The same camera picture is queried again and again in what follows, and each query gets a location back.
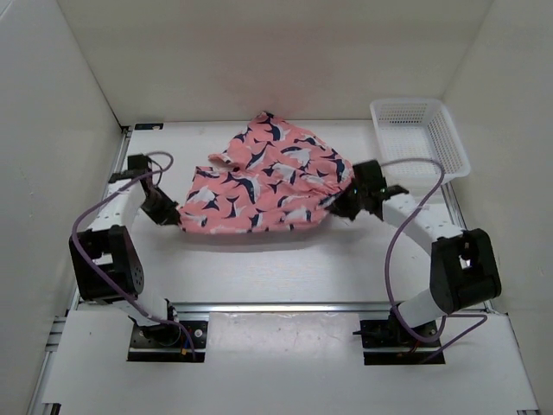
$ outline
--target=pink cloth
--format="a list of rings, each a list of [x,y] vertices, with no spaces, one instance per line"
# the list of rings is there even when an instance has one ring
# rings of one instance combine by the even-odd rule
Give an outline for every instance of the pink cloth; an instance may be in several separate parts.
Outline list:
[[[352,180],[352,165],[311,131],[262,112],[228,149],[196,167],[181,228],[248,233],[317,226]]]

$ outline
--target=white basket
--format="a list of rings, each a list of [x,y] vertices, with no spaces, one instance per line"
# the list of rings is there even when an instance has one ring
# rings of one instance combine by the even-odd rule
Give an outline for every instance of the white basket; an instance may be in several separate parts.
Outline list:
[[[470,173],[465,149],[439,99],[377,99],[371,103],[371,114],[382,162],[433,158],[446,170],[444,183]],[[440,176],[430,163],[401,163],[385,168],[385,173],[406,188],[431,187]]]

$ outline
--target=patterned cloth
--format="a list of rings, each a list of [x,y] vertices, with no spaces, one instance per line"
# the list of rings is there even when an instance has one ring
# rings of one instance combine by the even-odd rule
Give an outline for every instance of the patterned cloth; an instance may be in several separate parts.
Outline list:
[[[262,112],[228,149],[196,167],[181,228],[248,233],[317,226],[352,180],[352,165],[311,131]]]

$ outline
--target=purple cable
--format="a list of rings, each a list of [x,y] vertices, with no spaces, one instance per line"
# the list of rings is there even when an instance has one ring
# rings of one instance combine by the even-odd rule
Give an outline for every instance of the purple cable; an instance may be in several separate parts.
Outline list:
[[[99,208],[101,208],[102,206],[104,206],[106,203],[109,203],[110,201],[112,201],[113,199],[115,199],[117,196],[120,195],[121,192],[125,191],[127,188],[130,188],[132,185],[136,184],[137,182],[140,182],[142,179],[145,179],[145,178],[148,178],[148,177],[151,177],[153,175],[156,175],[156,174],[161,174],[163,173],[164,171],[167,171],[171,168],[171,166],[173,165],[173,161],[174,161],[174,158],[171,154],[169,154],[167,151],[152,151],[148,154],[146,154],[146,156],[154,156],[154,155],[162,155],[162,156],[167,156],[169,157],[169,163],[167,166],[165,166],[164,168],[160,168],[159,170],[154,170],[154,171],[149,171],[148,173],[144,173],[143,175],[140,175],[138,177],[135,177],[134,179],[132,179],[130,182],[128,182],[127,184],[125,184],[124,186],[122,186],[117,192],[114,192],[112,193],[111,195],[107,196],[105,199],[103,199],[102,201],[99,201],[98,203],[96,203],[94,206],[92,207],[89,207],[85,212],[83,212],[78,218],[77,220],[73,223],[73,227],[72,227],[72,230],[71,230],[71,240],[73,241],[73,244],[75,245],[75,248],[77,249],[77,251],[79,252],[79,254],[83,257],[83,259],[87,262],[87,264],[89,264],[89,266],[105,281],[106,284],[108,284],[119,296],[121,296],[122,298],[124,298],[130,305],[132,305],[135,309],[137,309],[137,311],[140,313],[141,316],[144,316],[146,318],[148,318],[149,320],[151,320],[152,322],[157,322],[158,324],[168,324],[168,325],[172,325],[172,326],[176,326],[179,328],[179,330],[181,331],[181,333],[184,333],[184,335],[187,337],[188,339],[188,342],[190,343],[190,350],[192,351],[192,357],[194,360],[196,360],[196,352],[194,350],[194,343],[192,342],[192,338],[190,336],[190,334],[188,333],[188,330],[186,330],[186,328],[179,322],[174,322],[174,321],[171,321],[171,320],[166,320],[166,319],[163,319],[163,318],[160,318],[160,317],[157,317],[157,316],[152,316],[151,314],[148,313],[148,311],[146,311],[142,305],[140,305],[139,303],[137,303],[136,299],[133,297],[133,296],[130,296],[129,294],[127,294],[126,292],[124,292],[121,287],[119,287],[117,284],[115,284],[113,282],[113,280],[104,272],[102,271],[102,269],[97,266],[96,264],[94,264],[94,261],[92,261],[92,259],[88,256],[88,254],[86,253],[85,249],[83,248],[83,246],[80,244],[79,242],[79,237],[77,236],[77,232],[79,231],[79,225],[80,225],[80,222],[83,221],[83,219],[85,219],[86,216],[88,216],[89,214],[95,212],[96,210],[98,210]]]
[[[397,308],[397,303],[394,298],[393,293],[391,292],[391,279],[390,279],[390,262],[391,262],[391,253],[394,249],[394,246],[396,245],[397,239],[399,238],[399,235],[402,233],[402,231],[410,224],[410,222],[415,219],[415,217],[418,215],[418,213],[423,208],[424,204],[428,201],[430,196],[434,194],[434,192],[442,185],[443,178],[445,177],[445,169],[443,168],[442,164],[440,162],[437,162],[436,160],[432,160],[431,158],[419,158],[419,157],[413,157],[413,158],[400,158],[397,160],[393,160],[391,162],[382,163],[381,167],[391,166],[394,164],[400,164],[400,163],[409,163],[409,162],[421,162],[421,163],[432,163],[435,166],[437,166],[440,169],[440,178],[434,185],[434,187],[423,197],[423,199],[419,202],[419,204],[416,206],[415,210],[407,217],[407,219],[402,223],[394,233],[394,236],[392,236],[390,244],[388,245],[388,250],[386,251],[386,257],[385,257],[385,263],[384,263],[384,275],[385,275],[385,285],[386,285],[386,293],[388,294],[388,299],[390,300],[390,305],[393,313],[396,315],[397,320],[401,323],[401,325],[404,327],[404,329],[412,335],[415,339],[417,339],[420,342],[423,343],[431,343],[435,342],[440,339],[440,336],[443,333],[443,330],[446,327],[446,317],[442,317],[442,323],[440,324],[440,328],[436,332],[435,335],[432,335],[430,337],[426,337],[423,335],[419,335],[415,330],[413,330],[407,322],[404,320],[404,318],[399,313],[399,309]],[[440,347],[438,350],[436,350],[433,354],[431,354],[428,358],[421,361],[421,364],[429,361],[431,359],[434,359],[439,353],[441,353],[443,350],[451,346],[453,343],[457,342],[459,339],[461,339],[463,336],[467,335],[474,329],[477,329],[479,326],[484,324],[487,320],[487,316],[484,315],[472,315],[472,314],[457,314],[457,315],[450,315],[448,317],[453,318],[475,318],[480,317],[481,320],[474,324],[473,326],[469,327],[459,335],[453,338],[453,340],[447,342],[442,347]]]

